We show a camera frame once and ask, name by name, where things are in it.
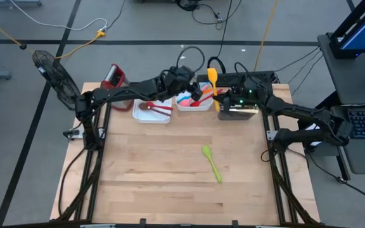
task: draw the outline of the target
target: blue utensil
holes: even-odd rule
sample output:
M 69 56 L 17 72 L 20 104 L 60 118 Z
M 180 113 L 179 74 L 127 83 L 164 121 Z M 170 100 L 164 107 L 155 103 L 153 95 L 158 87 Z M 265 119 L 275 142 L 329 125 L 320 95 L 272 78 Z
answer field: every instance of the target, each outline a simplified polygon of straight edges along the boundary
M 203 85 L 201 86 L 201 89 L 202 89 L 204 86 L 208 85 L 208 84 L 209 84 L 209 82 L 207 82 L 207 83 L 203 84 Z M 191 95 L 188 95 L 188 96 L 182 97 L 182 98 L 180 98 L 180 99 L 178 99 L 178 100 L 177 100 L 177 104 L 178 104 L 178 103 L 180 103 L 181 101 L 184 101 L 185 99 L 189 99 L 189 98 L 191 98 Z

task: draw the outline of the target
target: gray floor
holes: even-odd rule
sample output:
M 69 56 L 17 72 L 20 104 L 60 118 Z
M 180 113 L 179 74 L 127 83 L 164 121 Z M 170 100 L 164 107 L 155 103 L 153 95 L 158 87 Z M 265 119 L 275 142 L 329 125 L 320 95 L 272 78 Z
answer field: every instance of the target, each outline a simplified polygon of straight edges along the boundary
M 25 9 L 42 22 L 66 24 L 74 2 L 75 0 L 50 0 L 44 1 L 42 8 Z M 215 10 L 220 11 L 221 15 L 227 9 L 227 1 L 205 2 L 215 6 Z M 121 3 L 121 0 L 82 0 L 74 27 L 80 27 L 96 17 L 112 20 Z M 273 0 L 243 0 L 242 7 L 229 21 L 226 40 L 261 40 L 273 4 Z M 317 35 L 336 29 L 349 13 L 346 0 L 280 1 L 267 40 L 316 41 Z M 198 17 L 204 20 L 210 16 L 208 12 L 198 14 Z M 61 28 L 36 25 L 17 10 L 9 8 L 0 8 L 0 26 L 19 39 L 60 40 L 64 32 Z M 100 27 L 101 24 L 97 23 L 84 31 L 71 32 L 69 39 L 88 40 L 95 36 Z M 222 31 L 217 31 L 214 26 L 198 25 L 191 19 L 190 13 L 178 9 L 173 4 L 136 4 L 127 0 L 120 20 L 103 39 L 219 40 L 221 37 Z M 52 54 L 58 49 L 58 45 L 29 45 L 29 47 L 44 49 Z M 74 47 L 76 46 L 66 45 L 64 53 Z M 207 57 L 217 54 L 219 50 L 218 46 L 199 47 Z M 156 76 L 161 70 L 174 65 L 181 49 L 178 44 L 93 45 L 79 50 L 61 63 L 79 86 L 84 82 L 102 80 L 112 63 L 119 64 L 131 81 L 139 81 Z M 258 50 L 258 46 L 224 46 L 221 59 L 228 71 L 233 70 L 233 63 L 236 61 L 241 61 L 252 69 Z M 276 70 L 311 50 L 313 47 L 266 46 L 257 69 Z M 183 64 L 192 68 L 197 66 L 199 60 L 197 53 L 188 52 L 185 57 L 186 59 L 182 60 Z M 279 72 L 281 81 L 288 82 L 306 61 Z M 291 82 L 292 91 L 305 77 L 309 67 Z M 11 80 L 0 80 L 1 204 L 39 102 L 44 79 L 33 66 L 29 53 L 11 44 L 0 44 L 0 69 L 9 70 L 13 76 Z M 328 69 L 321 60 L 293 99 L 300 105 L 315 106 L 333 91 Z M 48 220 L 67 149 L 67 140 L 61 133 L 71 126 L 73 118 L 74 114 L 56 99 L 54 92 L 50 92 L 5 225 Z M 339 173 L 333 157 L 316 155 L 315 158 L 324 168 Z M 328 225 L 365 227 L 365 197 L 346 186 L 339 185 L 313 165 L 311 165 L 311 178 L 323 222 Z M 365 175 L 352 175 L 350 183 L 365 191 Z

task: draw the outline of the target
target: fan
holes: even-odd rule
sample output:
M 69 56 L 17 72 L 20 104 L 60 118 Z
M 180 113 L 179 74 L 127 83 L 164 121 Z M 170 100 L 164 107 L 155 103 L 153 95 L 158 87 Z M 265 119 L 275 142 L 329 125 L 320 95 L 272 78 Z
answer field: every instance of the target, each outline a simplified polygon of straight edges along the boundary
M 57 92 L 57 98 L 69 110 L 74 110 L 80 91 L 64 67 L 47 51 L 35 51 L 32 59 L 38 71 Z

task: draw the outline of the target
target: wooden tabletop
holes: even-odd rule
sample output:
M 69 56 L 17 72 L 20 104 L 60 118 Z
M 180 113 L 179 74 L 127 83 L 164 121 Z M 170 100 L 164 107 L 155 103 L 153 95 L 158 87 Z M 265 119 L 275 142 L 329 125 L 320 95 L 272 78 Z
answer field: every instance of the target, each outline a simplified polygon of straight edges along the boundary
M 85 83 L 83 92 L 98 86 Z M 274 84 L 273 89 L 276 96 L 291 102 L 288 85 Z M 297 129 L 293 118 L 279 117 L 279 122 L 282 128 Z M 202 154 L 205 144 L 212 148 L 223 184 L 217 183 Z M 63 172 L 82 147 L 82 140 L 69 143 Z M 301 144 L 290 148 L 304 153 Z M 157 125 L 138 123 L 131 111 L 113 110 L 93 222 L 136 224 L 146 218 L 148 224 L 229 225 L 238 220 L 240 225 L 278 225 L 270 164 L 260 160 L 266 149 L 260 113 L 247 121 L 220 121 L 214 107 L 204 112 L 176 108 L 170 123 Z M 63 209 L 80 188 L 85 157 L 86 152 L 65 179 Z M 286 157 L 294 195 L 319 220 L 305 158 L 293 153 Z M 52 219 L 58 217 L 58 191 Z M 89 194 L 84 200 L 82 217 Z

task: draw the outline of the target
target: white cable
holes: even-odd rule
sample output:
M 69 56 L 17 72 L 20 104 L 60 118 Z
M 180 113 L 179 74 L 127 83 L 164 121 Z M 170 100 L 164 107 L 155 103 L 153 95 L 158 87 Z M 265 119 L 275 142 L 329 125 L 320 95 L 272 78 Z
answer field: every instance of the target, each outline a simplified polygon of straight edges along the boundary
M 24 12 L 24 10 L 22 10 L 13 0 L 10 0 L 11 3 L 18 8 L 18 10 L 20 10 L 24 15 L 26 15 L 27 17 L 29 17 L 32 21 L 38 23 L 39 25 L 45 25 L 45 26 L 51 26 L 51 27 L 60 27 L 60 28 L 65 28 L 65 29 L 70 29 L 70 30 L 75 30 L 75 31 L 80 31 L 80 30 L 83 30 L 85 28 L 87 28 L 88 26 L 90 26 L 92 23 L 98 21 L 98 20 L 103 20 L 105 22 L 105 25 L 104 27 L 102 27 L 100 30 L 101 31 L 105 31 L 106 30 L 106 26 L 108 25 L 108 22 L 107 20 L 105 20 L 104 18 L 97 18 L 91 22 L 89 22 L 86 26 L 82 27 L 82 28 L 69 28 L 65 25 L 51 25 L 51 24 L 48 24 L 48 23 L 41 23 L 41 22 L 38 22 L 37 20 L 33 19 L 31 16 L 29 16 L 29 14 L 27 14 L 26 12 Z

